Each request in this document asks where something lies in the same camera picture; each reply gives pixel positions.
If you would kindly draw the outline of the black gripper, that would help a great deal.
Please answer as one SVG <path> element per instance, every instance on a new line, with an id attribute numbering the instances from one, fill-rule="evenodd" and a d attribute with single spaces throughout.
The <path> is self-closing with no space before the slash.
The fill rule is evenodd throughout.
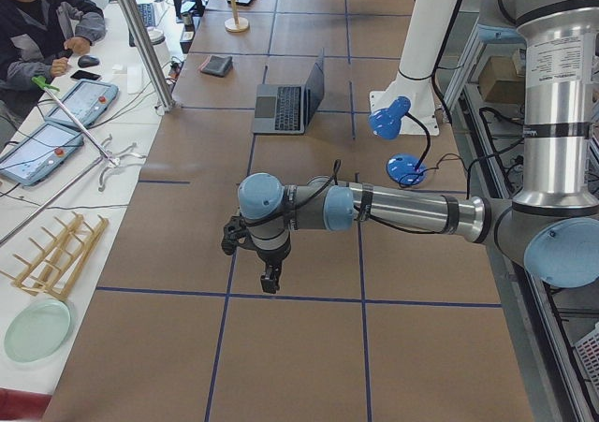
<path id="1" fill-rule="evenodd" d="M 280 290 L 280 276 L 283 261 L 291 252 L 289 235 L 281 235 L 275 239 L 263 240 L 253 237 L 258 257 L 265 262 L 264 273 L 260 276 L 260 284 L 264 293 L 277 293 Z"/>

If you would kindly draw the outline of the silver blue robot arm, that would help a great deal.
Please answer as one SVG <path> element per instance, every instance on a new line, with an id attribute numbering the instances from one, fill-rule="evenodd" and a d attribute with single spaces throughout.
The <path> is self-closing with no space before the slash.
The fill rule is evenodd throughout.
<path id="1" fill-rule="evenodd" d="M 265 292 L 279 288 L 292 231 L 346 230 L 368 220 L 492 244 L 556 287 L 597 279 L 598 201 L 586 167 L 598 0 L 483 0 L 481 16 L 526 43 L 521 190 L 511 200 L 460 200 L 325 177 L 299 186 L 251 175 L 239 187 L 239 212 L 225 226 L 221 245 L 228 255 L 238 248 L 258 254 Z"/>

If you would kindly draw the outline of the person hand on table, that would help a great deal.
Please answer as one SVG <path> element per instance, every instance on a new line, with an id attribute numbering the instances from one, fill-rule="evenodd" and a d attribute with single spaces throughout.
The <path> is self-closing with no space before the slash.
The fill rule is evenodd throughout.
<path id="1" fill-rule="evenodd" d="M 73 36 L 64 43 L 65 50 L 71 50 L 77 55 L 86 55 L 90 52 L 91 41 L 82 36 Z"/>

